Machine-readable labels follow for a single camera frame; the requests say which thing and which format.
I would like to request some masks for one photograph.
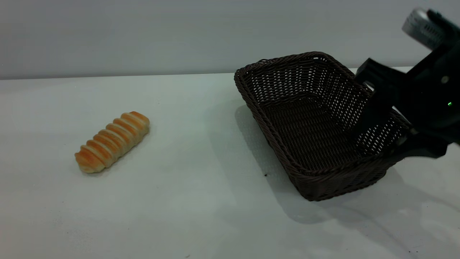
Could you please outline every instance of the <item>bread roll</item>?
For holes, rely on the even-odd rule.
[[[80,169],[86,173],[100,172],[139,144],[149,131],[150,121],[138,112],[123,113],[97,133],[75,153]]]

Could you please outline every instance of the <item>white table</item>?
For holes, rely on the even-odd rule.
[[[101,174],[80,145],[123,112],[151,133]],[[453,259],[460,150],[308,202],[233,74],[0,81],[0,258]]]

